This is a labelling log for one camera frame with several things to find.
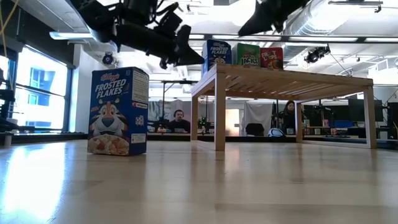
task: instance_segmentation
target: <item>green cereal box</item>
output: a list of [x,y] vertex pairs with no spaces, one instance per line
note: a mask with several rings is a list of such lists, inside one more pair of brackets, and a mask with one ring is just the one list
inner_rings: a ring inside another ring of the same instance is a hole
[[232,48],[234,65],[260,67],[260,46],[238,43]]

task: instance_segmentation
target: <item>cereal box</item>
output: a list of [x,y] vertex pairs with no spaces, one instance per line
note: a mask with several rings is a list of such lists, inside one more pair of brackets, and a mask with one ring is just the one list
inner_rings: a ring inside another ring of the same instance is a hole
[[238,43],[232,48],[234,65],[250,65],[260,67],[260,47]]
[[284,69],[284,51],[282,47],[264,47],[260,49],[261,67]]
[[89,153],[146,152],[149,76],[139,68],[93,71]]
[[201,75],[204,76],[215,63],[232,64],[231,46],[219,40],[207,40],[201,53],[205,63],[201,66]]

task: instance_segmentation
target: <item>wooden table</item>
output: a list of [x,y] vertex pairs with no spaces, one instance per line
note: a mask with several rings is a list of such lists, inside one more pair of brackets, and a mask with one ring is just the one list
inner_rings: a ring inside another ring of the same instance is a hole
[[[296,141],[308,144],[376,148],[376,121],[374,117],[373,80],[317,73],[272,70],[241,65],[215,65],[192,88],[191,123],[198,120],[198,97],[215,96],[215,150],[225,150],[225,99],[227,96],[294,100],[295,107],[307,101],[352,93],[364,93],[367,144],[303,141],[302,110],[295,110]],[[191,125],[191,140],[196,141],[197,127]]]

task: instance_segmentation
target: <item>headphones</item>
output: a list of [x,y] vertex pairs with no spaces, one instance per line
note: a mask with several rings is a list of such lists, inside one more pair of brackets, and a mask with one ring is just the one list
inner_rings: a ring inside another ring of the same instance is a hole
[[176,111],[174,111],[174,118],[175,118],[175,115],[177,115],[177,112],[182,112],[182,116],[184,117],[184,111],[182,111],[182,110],[176,110]]

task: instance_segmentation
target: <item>blue cereal box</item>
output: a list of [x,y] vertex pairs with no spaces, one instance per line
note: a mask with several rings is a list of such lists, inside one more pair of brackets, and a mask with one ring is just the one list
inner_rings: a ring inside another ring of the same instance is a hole
[[215,63],[232,64],[231,46],[219,40],[207,40],[201,53],[205,63],[201,67],[201,76],[211,69]]
[[147,149],[149,76],[139,68],[93,71],[89,153],[117,156]]

